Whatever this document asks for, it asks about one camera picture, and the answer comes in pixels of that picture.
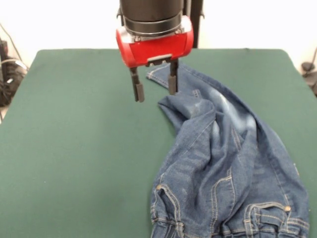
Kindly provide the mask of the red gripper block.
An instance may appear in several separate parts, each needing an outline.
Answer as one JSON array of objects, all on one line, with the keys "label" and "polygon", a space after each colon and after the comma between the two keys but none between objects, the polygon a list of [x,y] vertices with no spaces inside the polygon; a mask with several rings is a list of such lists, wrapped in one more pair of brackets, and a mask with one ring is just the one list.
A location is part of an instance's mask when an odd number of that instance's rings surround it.
[{"label": "red gripper block", "polygon": [[178,66],[175,60],[187,56],[193,47],[194,31],[189,17],[181,18],[180,28],[173,33],[158,37],[139,37],[130,34],[124,26],[116,30],[116,41],[124,64],[129,68],[136,102],[144,102],[143,84],[139,80],[137,68],[155,61],[169,61],[170,75],[168,90],[170,95],[178,92]]}]

